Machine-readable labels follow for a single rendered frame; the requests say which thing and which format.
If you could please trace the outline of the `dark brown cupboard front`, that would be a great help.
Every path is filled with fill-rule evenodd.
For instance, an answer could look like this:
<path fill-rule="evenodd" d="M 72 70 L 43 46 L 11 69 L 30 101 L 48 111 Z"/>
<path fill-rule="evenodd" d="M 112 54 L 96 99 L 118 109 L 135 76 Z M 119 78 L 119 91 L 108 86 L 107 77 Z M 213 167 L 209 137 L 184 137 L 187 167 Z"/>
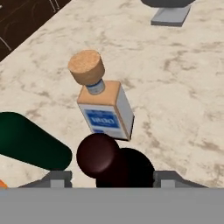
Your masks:
<path fill-rule="evenodd" d="M 0 0 L 0 61 L 72 0 Z"/>

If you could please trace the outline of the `square bottle with cork stopper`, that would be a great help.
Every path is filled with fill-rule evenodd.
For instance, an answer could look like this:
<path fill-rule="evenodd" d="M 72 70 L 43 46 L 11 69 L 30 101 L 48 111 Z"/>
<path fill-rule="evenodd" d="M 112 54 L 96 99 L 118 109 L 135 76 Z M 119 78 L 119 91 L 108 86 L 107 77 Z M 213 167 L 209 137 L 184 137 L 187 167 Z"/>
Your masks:
<path fill-rule="evenodd" d="M 129 141 L 134 113 L 121 82 L 102 78 L 105 67 L 101 55 L 95 50 L 78 52 L 69 60 L 68 70 L 82 85 L 77 104 L 90 130 Z"/>

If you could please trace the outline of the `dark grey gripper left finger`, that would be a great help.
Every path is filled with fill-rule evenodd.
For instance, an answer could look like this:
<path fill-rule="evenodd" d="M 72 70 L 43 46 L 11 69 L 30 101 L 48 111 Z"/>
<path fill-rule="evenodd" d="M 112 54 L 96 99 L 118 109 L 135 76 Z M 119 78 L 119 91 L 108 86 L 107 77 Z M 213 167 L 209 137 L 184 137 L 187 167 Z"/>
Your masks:
<path fill-rule="evenodd" d="M 50 171 L 42 179 L 21 185 L 21 188 L 71 188 L 72 177 L 71 171 Z"/>

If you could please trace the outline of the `grey stand with dark bowl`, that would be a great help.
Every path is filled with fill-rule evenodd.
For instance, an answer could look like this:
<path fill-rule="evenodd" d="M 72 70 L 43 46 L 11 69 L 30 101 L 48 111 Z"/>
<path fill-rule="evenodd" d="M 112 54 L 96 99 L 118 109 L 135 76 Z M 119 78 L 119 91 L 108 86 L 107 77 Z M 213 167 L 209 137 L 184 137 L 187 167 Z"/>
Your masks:
<path fill-rule="evenodd" d="M 151 19 L 151 25 L 181 27 L 190 12 L 195 0 L 141 0 L 151 8 L 157 8 L 157 13 Z"/>

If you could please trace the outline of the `dark red bottle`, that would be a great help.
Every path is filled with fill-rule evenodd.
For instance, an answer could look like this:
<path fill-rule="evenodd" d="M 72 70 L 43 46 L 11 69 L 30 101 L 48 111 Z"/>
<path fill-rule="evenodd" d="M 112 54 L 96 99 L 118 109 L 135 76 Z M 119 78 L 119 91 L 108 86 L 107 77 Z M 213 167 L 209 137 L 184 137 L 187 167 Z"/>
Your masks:
<path fill-rule="evenodd" d="M 155 171 L 151 161 L 140 151 L 120 148 L 106 134 L 84 138 L 76 153 L 77 164 L 98 188 L 153 187 Z"/>

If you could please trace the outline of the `dark green bottle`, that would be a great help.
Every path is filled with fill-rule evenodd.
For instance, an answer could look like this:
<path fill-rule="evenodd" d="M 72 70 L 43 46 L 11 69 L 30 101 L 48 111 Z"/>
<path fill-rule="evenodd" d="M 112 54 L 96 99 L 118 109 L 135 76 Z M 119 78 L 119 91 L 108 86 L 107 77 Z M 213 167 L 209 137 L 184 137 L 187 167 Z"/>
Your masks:
<path fill-rule="evenodd" d="M 60 140 L 15 112 L 0 112 L 0 155 L 48 171 L 64 171 L 73 157 Z"/>

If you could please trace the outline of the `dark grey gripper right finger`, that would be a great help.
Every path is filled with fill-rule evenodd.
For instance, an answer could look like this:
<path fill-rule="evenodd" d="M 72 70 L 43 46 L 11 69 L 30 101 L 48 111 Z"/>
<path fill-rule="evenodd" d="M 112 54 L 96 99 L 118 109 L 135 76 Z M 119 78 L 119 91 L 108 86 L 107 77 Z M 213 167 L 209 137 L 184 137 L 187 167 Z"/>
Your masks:
<path fill-rule="evenodd" d="M 176 171 L 154 171 L 154 188 L 205 188 L 204 185 L 182 178 Z"/>

